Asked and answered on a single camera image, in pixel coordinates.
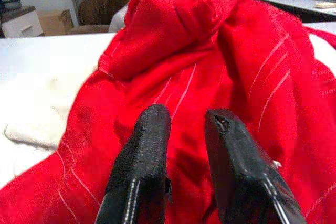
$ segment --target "cardboard box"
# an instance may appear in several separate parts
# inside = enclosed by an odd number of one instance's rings
[[[74,26],[70,10],[38,11],[37,16],[45,36],[66,35]]]

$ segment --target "brown armchair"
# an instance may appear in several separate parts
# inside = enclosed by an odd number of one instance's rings
[[[129,0],[84,0],[79,5],[78,23],[68,34],[107,33],[114,14]]]

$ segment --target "red garment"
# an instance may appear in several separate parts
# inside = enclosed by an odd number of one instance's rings
[[[114,159],[154,103],[172,117],[166,223],[219,223],[208,211],[209,108],[232,110],[281,162],[308,223],[334,222],[335,81],[300,21],[256,0],[132,0],[125,24],[58,151],[0,191],[0,223],[93,223]]]

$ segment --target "drawer handle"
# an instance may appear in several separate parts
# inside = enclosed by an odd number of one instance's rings
[[[21,33],[24,33],[26,30],[29,30],[29,29],[31,29],[33,26],[32,25],[30,25],[30,26],[27,26],[27,27],[25,27],[25,28],[22,28],[21,29]]]

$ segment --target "red cloth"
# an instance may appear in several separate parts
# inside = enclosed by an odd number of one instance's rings
[[[58,151],[0,191],[0,223],[93,223],[114,159],[154,103],[172,117],[166,223],[219,223],[209,108],[236,113],[282,163],[308,223],[334,222],[335,82],[300,21],[256,0],[132,0],[125,24],[79,91]]]

